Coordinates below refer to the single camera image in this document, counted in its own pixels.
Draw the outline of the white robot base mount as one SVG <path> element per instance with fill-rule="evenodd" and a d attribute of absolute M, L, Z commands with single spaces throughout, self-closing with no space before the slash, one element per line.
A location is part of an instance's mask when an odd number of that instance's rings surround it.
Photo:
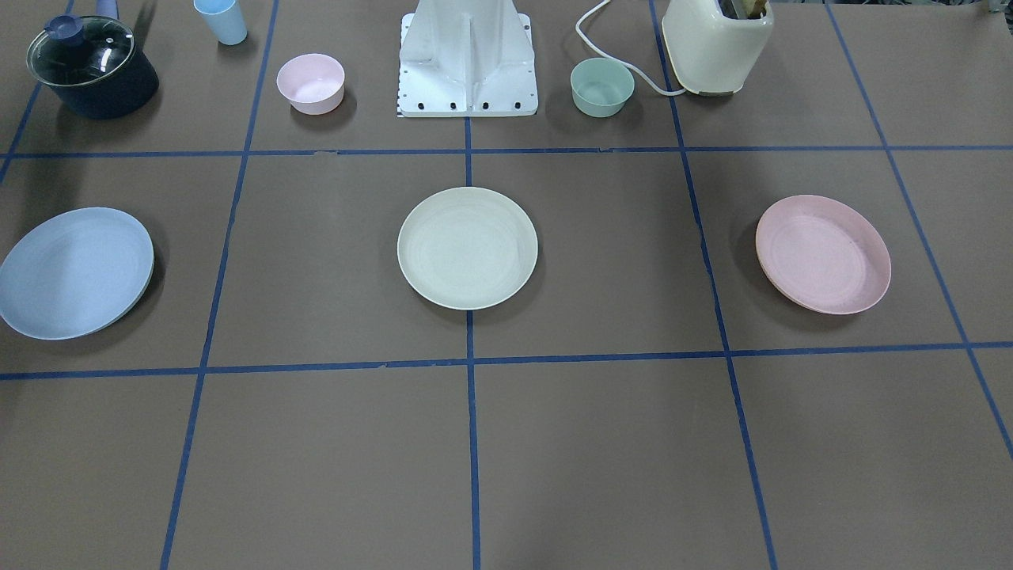
<path fill-rule="evenodd" d="M 539 108 L 532 22 L 513 1 L 420 1 L 400 22 L 402 118 L 514 118 Z"/>

